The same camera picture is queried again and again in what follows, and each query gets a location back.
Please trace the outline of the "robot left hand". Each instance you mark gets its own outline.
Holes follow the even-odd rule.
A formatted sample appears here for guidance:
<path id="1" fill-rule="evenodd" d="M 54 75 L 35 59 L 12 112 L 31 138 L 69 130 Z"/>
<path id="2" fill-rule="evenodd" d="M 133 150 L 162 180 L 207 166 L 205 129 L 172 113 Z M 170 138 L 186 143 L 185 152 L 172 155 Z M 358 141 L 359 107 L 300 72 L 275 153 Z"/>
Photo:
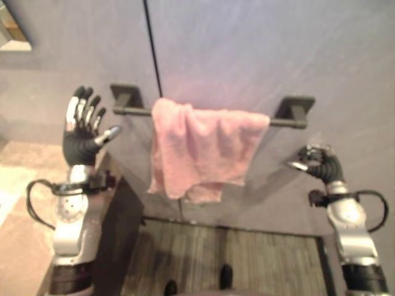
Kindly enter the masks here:
<path id="1" fill-rule="evenodd" d="M 65 113 L 62 151 L 67 164 L 95 166 L 96 155 L 122 131 L 119 125 L 99 130 L 106 114 L 99 108 L 100 96 L 91 87 L 79 86 L 70 98 Z"/>

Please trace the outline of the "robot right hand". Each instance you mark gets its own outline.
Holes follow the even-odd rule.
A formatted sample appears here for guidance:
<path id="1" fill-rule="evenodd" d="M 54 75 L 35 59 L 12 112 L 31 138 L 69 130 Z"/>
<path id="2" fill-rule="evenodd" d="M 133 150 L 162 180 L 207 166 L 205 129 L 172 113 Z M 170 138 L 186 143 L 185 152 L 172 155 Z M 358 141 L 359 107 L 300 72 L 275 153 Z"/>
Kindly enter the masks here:
<path id="1" fill-rule="evenodd" d="M 297 154 L 298 160 L 287 165 L 296 170 L 320 179 L 328 185 L 333 182 L 345 182 L 343 168 L 334 149 L 326 144 L 307 144 Z"/>

